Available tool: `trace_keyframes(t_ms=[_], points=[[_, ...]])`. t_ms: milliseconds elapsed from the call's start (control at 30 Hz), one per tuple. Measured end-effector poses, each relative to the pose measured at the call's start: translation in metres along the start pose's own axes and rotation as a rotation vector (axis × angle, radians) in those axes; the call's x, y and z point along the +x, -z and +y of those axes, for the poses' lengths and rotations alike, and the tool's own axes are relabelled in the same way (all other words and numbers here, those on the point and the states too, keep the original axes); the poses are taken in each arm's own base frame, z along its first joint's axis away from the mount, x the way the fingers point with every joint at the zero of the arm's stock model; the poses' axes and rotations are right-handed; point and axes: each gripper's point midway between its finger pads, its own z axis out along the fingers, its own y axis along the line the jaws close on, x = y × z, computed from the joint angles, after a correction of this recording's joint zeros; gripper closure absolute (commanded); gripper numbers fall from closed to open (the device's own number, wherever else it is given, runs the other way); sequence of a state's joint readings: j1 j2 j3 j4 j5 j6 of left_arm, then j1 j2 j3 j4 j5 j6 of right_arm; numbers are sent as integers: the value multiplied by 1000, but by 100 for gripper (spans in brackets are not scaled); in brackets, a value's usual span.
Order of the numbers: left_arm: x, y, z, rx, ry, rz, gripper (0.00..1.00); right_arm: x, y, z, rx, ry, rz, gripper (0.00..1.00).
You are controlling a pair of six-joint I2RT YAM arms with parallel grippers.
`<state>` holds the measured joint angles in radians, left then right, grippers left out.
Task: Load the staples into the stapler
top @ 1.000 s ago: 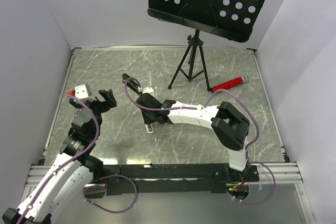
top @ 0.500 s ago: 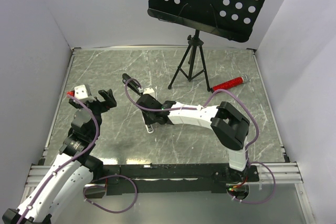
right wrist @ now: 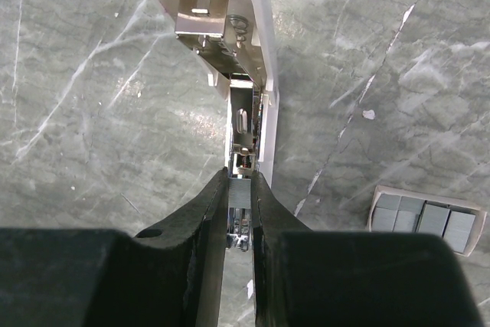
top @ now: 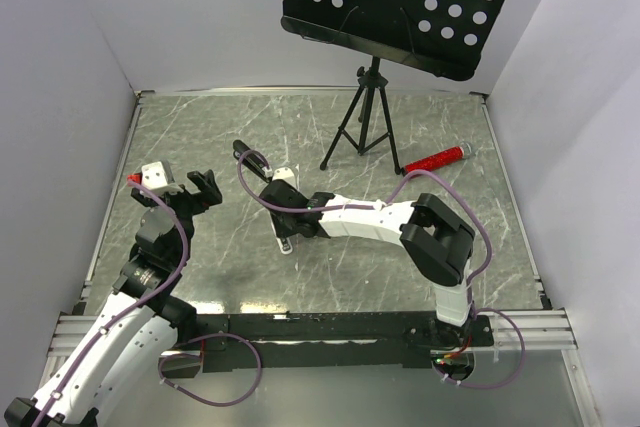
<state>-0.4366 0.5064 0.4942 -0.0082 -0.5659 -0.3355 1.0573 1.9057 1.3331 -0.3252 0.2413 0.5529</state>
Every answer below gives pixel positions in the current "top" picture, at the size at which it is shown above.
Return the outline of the black stapler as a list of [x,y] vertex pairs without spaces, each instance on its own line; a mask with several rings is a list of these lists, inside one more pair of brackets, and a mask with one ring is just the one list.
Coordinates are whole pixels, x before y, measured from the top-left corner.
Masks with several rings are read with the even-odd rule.
[[273,171],[262,154],[255,153],[240,139],[234,140],[232,146],[233,155],[236,160],[243,158],[242,164],[265,183],[272,180]]

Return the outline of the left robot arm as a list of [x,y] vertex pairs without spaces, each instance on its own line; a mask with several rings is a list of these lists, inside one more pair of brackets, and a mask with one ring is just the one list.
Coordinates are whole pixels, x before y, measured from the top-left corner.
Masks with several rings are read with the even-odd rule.
[[171,292],[190,257],[195,216],[222,202],[212,171],[192,171],[194,193],[165,162],[130,176],[146,207],[128,262],[94,324],[64,365],[31,397],[4,413],[10,426],[102,426],[137,379],[174,347],[192,345],[196,310]]

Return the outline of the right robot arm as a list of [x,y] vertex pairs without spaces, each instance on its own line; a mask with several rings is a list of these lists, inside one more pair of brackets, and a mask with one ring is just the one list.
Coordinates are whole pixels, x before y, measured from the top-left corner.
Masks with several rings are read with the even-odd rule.
[[466,339],[472,324],[467,293],[474,230],[440,198],[369,202],[328,192],[307,198],[285,180],[273,180],[259,202],[268,209],[279,237],[356,237],[402,247],[436,297],[436,331],[448,345]]

